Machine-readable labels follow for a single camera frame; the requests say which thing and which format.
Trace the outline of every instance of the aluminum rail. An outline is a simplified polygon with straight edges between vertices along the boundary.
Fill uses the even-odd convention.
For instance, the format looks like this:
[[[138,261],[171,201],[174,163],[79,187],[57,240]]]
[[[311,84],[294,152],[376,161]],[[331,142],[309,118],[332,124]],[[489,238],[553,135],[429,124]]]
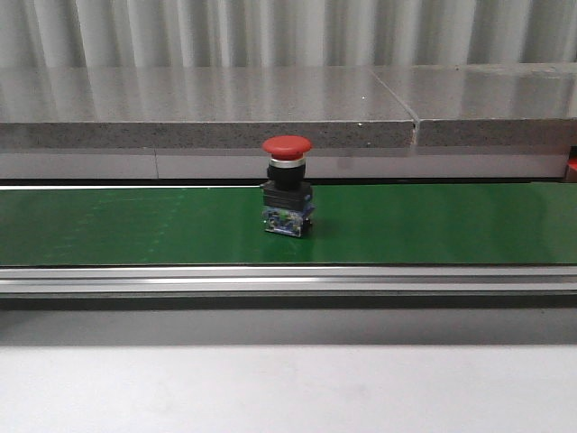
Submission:
[[[0,269],[0,295],[150,292],[577,293],[577,266],[196,266]]]

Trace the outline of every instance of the red button cap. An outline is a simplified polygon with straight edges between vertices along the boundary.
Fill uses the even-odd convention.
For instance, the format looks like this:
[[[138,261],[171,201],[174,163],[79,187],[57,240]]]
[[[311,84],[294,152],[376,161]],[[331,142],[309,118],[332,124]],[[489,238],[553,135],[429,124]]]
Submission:
[[[275,160],[281,161],[299,160],[303,157],[303,153],[312,148],[310,140],[300,135],[278,135],[262,144],[265,152],[271,153]]]

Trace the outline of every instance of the stone countertop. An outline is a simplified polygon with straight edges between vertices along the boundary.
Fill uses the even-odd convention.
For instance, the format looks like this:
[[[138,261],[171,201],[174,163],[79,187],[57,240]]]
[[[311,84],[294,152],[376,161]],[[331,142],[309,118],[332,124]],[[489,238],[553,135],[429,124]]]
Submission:
[[[577,143],[577,64],[0,69],[0,150]]]
[[[410,145],[413,119],[367,68],[0,69],[3,148]]]
[[[374,68],[410,107],[418,144],[577,143],[577,64]]]

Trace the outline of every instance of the corrugated metal wall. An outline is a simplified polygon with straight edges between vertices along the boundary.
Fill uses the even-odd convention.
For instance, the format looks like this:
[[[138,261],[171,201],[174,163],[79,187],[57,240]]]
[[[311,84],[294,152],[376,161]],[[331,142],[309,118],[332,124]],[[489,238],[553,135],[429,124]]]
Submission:
[[[577,60],[577,0],[0,0],[0,8],[0,67]]]

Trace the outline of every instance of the granite slab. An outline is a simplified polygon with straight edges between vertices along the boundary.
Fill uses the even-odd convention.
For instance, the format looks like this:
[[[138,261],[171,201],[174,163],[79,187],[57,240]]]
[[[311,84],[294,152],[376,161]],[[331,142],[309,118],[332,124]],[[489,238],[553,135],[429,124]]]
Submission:
[[[413,129],[366,68],[0,69],[0,149],[398,148]]]
[[[577,144],[577,64],[373,68],[419,146]]]

